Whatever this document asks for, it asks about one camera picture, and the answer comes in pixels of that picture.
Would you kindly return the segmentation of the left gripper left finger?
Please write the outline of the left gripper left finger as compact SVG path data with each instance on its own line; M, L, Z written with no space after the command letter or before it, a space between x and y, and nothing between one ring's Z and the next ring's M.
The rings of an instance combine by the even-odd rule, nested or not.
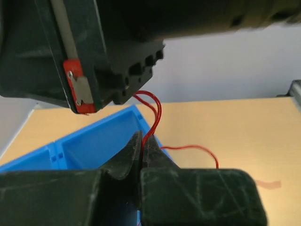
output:
M0 175L3 226L135 226L142 132L96 169Z

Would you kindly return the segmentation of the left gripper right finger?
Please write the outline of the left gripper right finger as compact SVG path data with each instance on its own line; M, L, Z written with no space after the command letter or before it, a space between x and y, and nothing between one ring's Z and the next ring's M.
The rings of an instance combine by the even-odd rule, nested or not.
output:
M150 136L143 149L144 226L265 226L255 181L239 169L182 169Z

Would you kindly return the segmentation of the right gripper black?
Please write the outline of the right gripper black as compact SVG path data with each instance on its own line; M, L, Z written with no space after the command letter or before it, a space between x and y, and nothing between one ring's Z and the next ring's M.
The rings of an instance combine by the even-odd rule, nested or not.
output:
M0 94L95 113L152 77L164 39L300 21L298 0L3 0Z

